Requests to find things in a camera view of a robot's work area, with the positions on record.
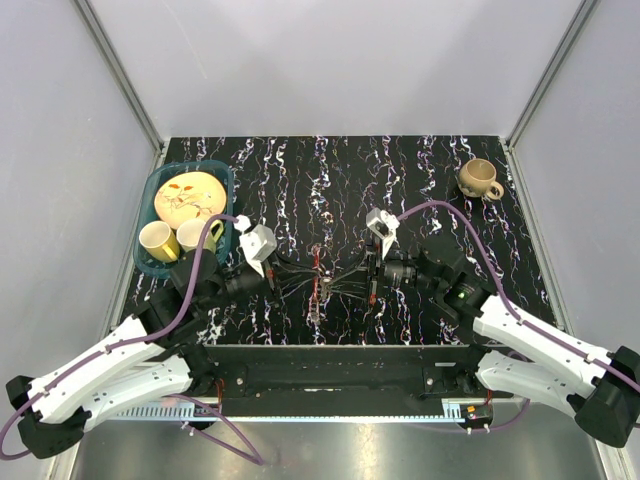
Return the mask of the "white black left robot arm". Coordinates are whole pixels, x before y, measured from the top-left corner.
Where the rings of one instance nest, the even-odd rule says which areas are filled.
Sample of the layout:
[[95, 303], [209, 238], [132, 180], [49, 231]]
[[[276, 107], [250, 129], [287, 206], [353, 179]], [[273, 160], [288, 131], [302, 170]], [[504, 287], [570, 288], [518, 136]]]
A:
[[261, 289], [282, 303], [286, 290], [316, 277], [314, 269], [277, 253], [256, 267], [243, 262], [225, 269], [210, 251], [191, 251], [171, 268], [170, 285], [99, 343], [47, 375], [10, 380], [6, 391], [15, 412], [1, 432], [17, 427], [25, 452], [47, 459], [131, 407], [219, 392], [224, 382], [198, 340], [210, 310]]

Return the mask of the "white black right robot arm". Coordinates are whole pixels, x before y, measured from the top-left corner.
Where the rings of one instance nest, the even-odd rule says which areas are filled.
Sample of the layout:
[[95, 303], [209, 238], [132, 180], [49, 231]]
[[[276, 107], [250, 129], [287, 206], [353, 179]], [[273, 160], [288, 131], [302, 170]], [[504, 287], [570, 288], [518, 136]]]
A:
[[319, 282], [323, 297], [347, 295], [368, 304], [381, 299], [386, 287], [414, 288], [445, 319], [521, 354], [514, 360], [472, 347], [470, 362], [453, 374], [463, 395], [487, 389], [525, 397], [568, 415], [583, 432], [615, 448], [624, 447], [638, 427], [638, 353], [592, 345], [515, 306], [498, 280], [477, 275], [461, 251], [430, 245], [415, 257], [397, 256], [374, 242], [345, 271]]

